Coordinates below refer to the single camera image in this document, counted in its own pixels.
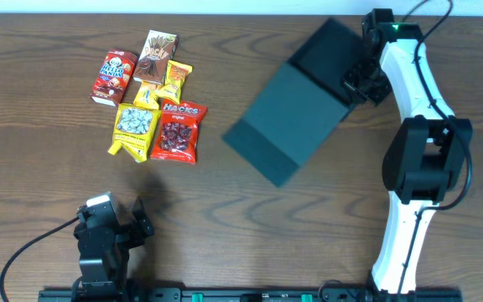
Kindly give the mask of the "dark green gift box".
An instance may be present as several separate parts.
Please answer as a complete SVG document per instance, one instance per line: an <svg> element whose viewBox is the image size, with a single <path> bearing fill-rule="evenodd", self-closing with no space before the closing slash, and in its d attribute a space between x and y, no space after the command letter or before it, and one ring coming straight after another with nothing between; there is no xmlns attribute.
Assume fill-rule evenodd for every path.
<svg viewBox="0 0 483 302"><path fill-rule="evenodd" d="M341 81L362 55L361 37L329 18L283 62L224 141L284 185L355 109Z"/></svg>

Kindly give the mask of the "red Hacks candy bag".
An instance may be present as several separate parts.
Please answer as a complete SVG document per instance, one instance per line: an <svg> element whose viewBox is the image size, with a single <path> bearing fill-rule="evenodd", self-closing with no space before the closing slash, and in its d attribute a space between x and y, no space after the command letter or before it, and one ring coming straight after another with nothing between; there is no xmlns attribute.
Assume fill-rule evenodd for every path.
<svg viewBox="0 0 483 302"><path fill-rule="evenodd" d="M194 102L175 103L165 99L161 112L159 133L150 157L195 164L200 122L207 113L207 107Z"/></svg>

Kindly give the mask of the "yellow candy bag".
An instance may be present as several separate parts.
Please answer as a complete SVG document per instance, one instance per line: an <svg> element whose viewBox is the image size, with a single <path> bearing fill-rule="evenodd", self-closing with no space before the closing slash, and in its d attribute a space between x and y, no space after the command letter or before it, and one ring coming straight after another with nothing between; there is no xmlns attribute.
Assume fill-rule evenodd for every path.
<svg viewBox="0 0 483 302"><path fill-rule="evenodd" d="M115 155L124 148L137 163L146 161L160 117L160 110L120 104L113 128L112 144L107 152Z"/></svg>

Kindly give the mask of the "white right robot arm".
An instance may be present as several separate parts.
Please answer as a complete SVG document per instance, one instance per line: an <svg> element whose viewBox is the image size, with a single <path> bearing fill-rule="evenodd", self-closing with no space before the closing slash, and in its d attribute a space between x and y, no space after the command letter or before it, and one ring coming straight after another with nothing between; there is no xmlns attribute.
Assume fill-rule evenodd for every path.
<svg viewBox="0 0 483 302"><path fill-rule="evenodd" d="M465 198L472 174L471 122L457 118L440 94L426 38L417 24L396 21L390 8L375 8L362 21L366 55L341 80L354 103L379 103L392 93L401 118L382 162L389 214L364 301L458 299L449 290L418 293L416 286L428 225Z"/></svg>

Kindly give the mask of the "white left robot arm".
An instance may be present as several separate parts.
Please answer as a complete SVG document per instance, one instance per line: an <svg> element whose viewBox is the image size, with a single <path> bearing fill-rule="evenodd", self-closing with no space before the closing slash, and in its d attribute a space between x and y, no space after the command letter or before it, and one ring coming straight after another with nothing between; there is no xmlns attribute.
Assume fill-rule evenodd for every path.
<svg viewBox="0 0 483 302"><path fill-rule="evenodd" d="M154 234L143 201L122 214L117 200L106 192L86 201L77 212L74 236L78 240L81 276L70 291L72 301L145 301L147 294L127 278L129 251Z"/></svg>

